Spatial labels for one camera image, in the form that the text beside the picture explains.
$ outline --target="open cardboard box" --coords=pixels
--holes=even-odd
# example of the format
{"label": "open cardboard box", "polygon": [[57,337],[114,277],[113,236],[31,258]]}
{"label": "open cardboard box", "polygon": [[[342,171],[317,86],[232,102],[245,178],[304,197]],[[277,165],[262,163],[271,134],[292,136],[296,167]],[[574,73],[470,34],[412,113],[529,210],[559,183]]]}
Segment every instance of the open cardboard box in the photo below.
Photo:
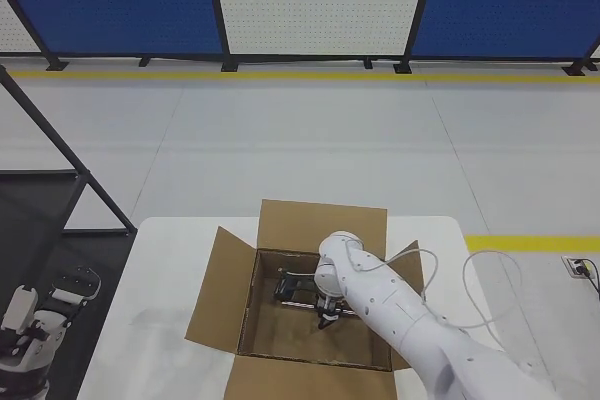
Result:
{"label": "open cardboard box", "polygon": [[[319,330],[315,311],[273,299],[278,268],[314,272],[318,246],[335,231],[384,259],[384,209],[263,200],[257,249],[218,228],[185,338],[236,354],[225,399],[396,399],[392,371],[409,366],[362,320]],[[422,290],[418,253],[390,266]]]}

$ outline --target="wall socket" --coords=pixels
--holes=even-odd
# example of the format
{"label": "wall socket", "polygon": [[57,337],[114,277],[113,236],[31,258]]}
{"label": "wall socket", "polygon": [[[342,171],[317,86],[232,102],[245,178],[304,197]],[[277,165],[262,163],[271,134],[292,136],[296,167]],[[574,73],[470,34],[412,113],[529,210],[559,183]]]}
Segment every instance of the wall socket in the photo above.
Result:
{"label": "wall socket", "polygon": [[581,274],[580,272],[577,271],[576,268],[578,268],[578,267],[585,267],[586,269],[589,270],[590,277],[592,279],[595,277],[594,276],[595,274],[593,273],[593,271],[589,268],[589,266],[584,261],[582,261],[581,258],[571,257],[571,256],[562,256],[562,263],[567,268],[567,272],[569,272],[569,275],[572,278],[575,278],[575,279],[586,279],[587,278],[584,274]]}

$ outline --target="plug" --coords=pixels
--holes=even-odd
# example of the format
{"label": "plug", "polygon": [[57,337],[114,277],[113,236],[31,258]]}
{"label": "plug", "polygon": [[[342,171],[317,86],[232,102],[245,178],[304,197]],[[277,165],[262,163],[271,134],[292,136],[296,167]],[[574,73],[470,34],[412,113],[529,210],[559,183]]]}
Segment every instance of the plug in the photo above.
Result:
{"label": "plug", "polygon": [[562,262],[572,278],[586,279],[591,277],[591,270],[581,258],[562,256]]}

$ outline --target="white robotic arm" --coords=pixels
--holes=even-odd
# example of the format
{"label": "white robotic arm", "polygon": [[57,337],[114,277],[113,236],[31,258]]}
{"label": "white robotic arm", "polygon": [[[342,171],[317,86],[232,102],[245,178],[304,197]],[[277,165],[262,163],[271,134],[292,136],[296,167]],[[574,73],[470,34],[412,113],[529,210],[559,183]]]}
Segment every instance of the white robotic arm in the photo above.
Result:
{"label": "white robotic arm", "polygon": [[342,298],[393,347],[422,380],[431,400],[558,400],[506,353],[473,340],[443,318],[393,269],[363,250],[348,232],[320,245],[314,280],[321,292]]}

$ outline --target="white table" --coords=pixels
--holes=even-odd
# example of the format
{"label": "white table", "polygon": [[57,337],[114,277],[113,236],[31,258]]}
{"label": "white table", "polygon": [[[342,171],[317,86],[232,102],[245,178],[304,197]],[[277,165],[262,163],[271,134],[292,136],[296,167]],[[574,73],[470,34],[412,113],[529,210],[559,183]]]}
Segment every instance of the white table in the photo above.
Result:
{"label": "white table", "polygon": [[[150,218],[140,226],[79,399],[222,399],[234,355],[184,339],[218,225],[255,246],[255,217]],[[387,256],[416,239],[440,259],[430,304],[457,324],[480,322],[462,287],[469,253],[458,223],[449,217],[389,217]],[[426,281],[433,262],[423,254],[422,263]],[[473,268],[467,282],[490,318]],[[497,347],[483,328],[471,336]],[[413,370],[395,374],[399,399],[426,399]]]}

